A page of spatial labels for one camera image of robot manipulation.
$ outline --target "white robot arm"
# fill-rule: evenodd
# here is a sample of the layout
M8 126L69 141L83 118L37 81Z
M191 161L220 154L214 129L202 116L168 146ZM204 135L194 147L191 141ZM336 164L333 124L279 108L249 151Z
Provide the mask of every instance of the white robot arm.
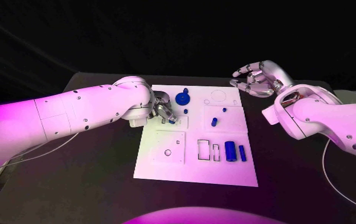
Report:
M276 93L274 105L262 110L269 124L279 123L297 140L324 134L341 150L356 155L356 104L343 105L318 86L295 85L272 61L246 65L233 77L246 72L246 83L232 79L230 84L256 97Z
M161 116L176 121L168 95L140 77L50 97L0 105L0 161L43 143L93 129L119 118L129 126Z

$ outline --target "blue object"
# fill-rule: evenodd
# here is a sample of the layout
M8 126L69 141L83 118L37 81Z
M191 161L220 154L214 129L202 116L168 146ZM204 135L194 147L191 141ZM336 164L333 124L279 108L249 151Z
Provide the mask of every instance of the blue object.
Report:
M245 149L242 145L239 145L239 155L240 155L240 160L246 161Z
M233 141L225 142L225 153L226 153L226 161L233 162L238 160Z
M176 95L176 103L180 106L187 105L190 102L190 96L187 95L187 88L183 89L183 92Z
M217 119L213 118L213 121L212 121L212 126L216 126L216 123L217 123Z

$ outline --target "table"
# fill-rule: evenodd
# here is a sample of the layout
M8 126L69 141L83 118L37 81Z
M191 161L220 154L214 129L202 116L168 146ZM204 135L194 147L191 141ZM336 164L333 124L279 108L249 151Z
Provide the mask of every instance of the table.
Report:
M65 91L114 83L121 74L76 73ZM150 84L229 86L229 78L142 76ZM331 89L320 81L295 81ZM321 170L327 138L294 140L261 110L274 98L240 93L259 187L134 179L142 128L127 120L80 133L47 156L20 163L0 192L0 223L121 223L186 206L251 212L287 223L356 223L356 206L336 193ZM36 153L54 148L52 141ZM356 199L356 157L331 143L325 170Z

